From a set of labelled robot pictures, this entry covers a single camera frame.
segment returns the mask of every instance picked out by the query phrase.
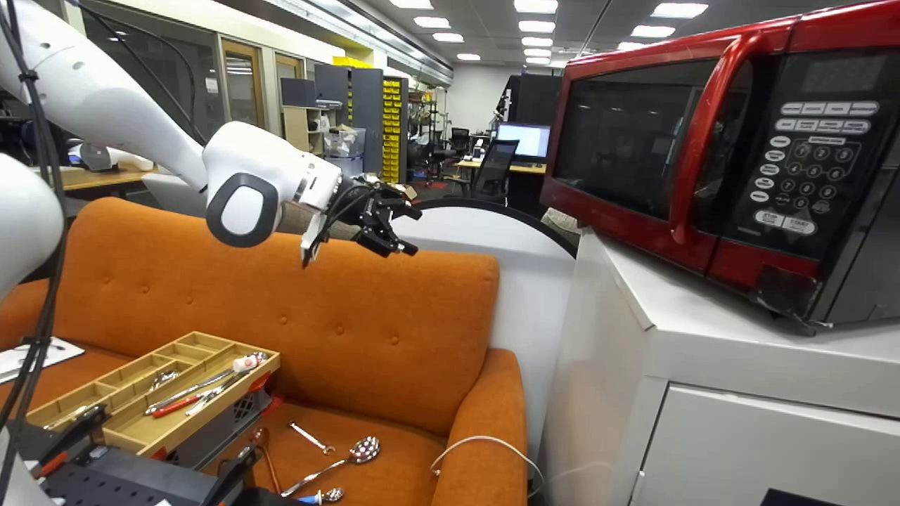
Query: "white cabinet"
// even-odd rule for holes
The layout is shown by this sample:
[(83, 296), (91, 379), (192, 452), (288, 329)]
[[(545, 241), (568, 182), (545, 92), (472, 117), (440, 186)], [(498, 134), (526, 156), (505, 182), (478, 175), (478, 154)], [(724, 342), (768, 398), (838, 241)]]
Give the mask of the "white cabinet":
[(900, 327), (801, 338), (582, 232), (540, 464), (550, 506), (897, 506)]

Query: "red microwave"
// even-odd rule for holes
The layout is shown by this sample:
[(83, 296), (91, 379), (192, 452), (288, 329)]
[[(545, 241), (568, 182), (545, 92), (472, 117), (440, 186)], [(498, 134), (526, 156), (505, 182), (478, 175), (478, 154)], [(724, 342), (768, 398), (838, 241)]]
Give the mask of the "red microwave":
[(900, 317), (900, 3), (572, 61), (544, 203), (808, 329)]

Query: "toolbox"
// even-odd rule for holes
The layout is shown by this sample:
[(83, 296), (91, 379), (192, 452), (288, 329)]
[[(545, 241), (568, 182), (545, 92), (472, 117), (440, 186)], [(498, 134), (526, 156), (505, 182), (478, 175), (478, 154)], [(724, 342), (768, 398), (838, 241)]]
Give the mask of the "toolbox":
[(278, 352), (190, 332), (35, 408), (28, 425), (59, 433), (102, 405), (111, 415), (98, 433), (102, 445), (166, 457), (235, 405), (254, 398), (274, 370)]

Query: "microwave keypad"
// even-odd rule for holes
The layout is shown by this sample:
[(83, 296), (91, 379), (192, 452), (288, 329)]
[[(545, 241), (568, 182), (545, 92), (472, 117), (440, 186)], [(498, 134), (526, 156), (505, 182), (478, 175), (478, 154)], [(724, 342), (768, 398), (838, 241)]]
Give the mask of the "microwave keypad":
[(745, 190), (751, 228), (813, 237), (842, 206), (874, 100), (789, 100)]

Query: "wooden box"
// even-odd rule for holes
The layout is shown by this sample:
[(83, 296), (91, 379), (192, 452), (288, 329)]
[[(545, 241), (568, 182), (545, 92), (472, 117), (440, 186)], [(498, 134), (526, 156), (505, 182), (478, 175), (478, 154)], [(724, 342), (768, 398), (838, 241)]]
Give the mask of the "wooden box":
[[(251, 353), (256, 353), (260, 362), (225, 384), (215, 398), (204, 405), (187, 405), (169, 415), (146, 412), (153, 402), (169, 398), (173, 393), (201, 384), (204, 379), (225, 373)], [(166, 454), (236, 398), (249, 395), (251, 388), (260, 388), (275, 369), (278, 352), (192, 332), (48, 405), (35, 408), (28, 422), (46, 431), (62, 431), (88, 408), (104, 405), (111, 412), (102, 428), (104, 445), (135, 454)]]

